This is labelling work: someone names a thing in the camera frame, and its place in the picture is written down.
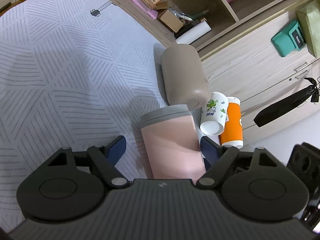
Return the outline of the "white patterned table cloth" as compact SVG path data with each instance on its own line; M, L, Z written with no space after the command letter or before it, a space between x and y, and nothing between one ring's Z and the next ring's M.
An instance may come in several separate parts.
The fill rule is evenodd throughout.
M126 138L117 169L150 178L140 117L167 105L165 50L109 0L27 0L1 17L1 228L20 183L62 147Z

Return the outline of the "wooden open shelf unit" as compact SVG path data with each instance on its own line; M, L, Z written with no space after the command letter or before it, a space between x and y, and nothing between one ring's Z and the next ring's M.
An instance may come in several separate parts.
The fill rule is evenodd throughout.
M167 0L191 15L208 10L205 15L211 30L191 43L202 60L310 0Z

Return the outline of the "light wood wardrobe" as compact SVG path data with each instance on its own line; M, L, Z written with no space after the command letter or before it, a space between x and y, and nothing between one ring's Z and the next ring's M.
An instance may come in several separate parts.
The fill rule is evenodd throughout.
M306 100L290 113L261 128L253 121L267 106L307 87L310 83L306 77L319 80L319 60L306 47L281 57L271 42L271 38L294 19L295 10L285 12L202 63L211 91L240 99L246 145L319 111L319 104Z

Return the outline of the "white paper roll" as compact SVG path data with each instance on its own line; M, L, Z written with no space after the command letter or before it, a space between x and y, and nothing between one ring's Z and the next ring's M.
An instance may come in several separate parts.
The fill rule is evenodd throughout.
M176 39L177 44L191 44L212 29L206 21L200 22Z

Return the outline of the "beige tumbler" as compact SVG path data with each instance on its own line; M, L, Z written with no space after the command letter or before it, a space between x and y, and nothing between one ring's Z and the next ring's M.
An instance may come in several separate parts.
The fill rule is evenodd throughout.
M169 105L203 107L211 97L209 83L197 50L188 44L175 44L161 55L161 69Z

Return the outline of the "pink flat box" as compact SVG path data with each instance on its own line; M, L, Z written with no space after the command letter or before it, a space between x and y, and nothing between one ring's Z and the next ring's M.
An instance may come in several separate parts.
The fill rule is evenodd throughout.
M131 0L137 7L139 7L142 11L144 11L147 15L149 15L153 20L155 20L158 16L158 12L156 10L150 9L147 5L145 5L142 0Z

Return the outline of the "pink tumbler grey rim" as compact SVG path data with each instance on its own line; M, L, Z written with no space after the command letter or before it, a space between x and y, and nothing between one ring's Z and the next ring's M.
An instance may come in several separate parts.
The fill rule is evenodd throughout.
M187 105L163 107L140 117L140 131L154 179L191 179L206 172Z

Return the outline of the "black ribbon bow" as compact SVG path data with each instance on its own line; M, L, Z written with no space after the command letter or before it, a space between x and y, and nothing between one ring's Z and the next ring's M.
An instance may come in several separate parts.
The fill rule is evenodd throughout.
M308 99L310 99L311 103L319 103L319 88L317 81L311 77L305 77L304 79L308 80L311 85L261 110L253 119L254 123L258 127L265 126L294 110Z

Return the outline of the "orange paper cup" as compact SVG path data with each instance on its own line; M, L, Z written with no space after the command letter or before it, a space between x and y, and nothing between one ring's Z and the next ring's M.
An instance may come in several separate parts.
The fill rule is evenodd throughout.
M227 99L229 101L229 105L227 108L225 129L223 133L219 135L220 144L221 146L242 148L244 141L240 100L233 96L230 96Z

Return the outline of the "small cardboard box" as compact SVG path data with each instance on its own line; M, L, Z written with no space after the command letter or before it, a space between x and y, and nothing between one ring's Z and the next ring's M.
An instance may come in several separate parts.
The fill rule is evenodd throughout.
M169 9L158 10L157 19L174 33L177 33L183 27L183 23L180 19L177 18Z

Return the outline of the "white floral paper cup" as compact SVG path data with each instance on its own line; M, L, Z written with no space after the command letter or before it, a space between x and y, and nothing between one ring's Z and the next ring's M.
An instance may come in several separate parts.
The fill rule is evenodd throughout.
M212 93L209 101L202 107L200 122L202 133L208 136L218 136L223 133L228 105L227 96L220 92Z

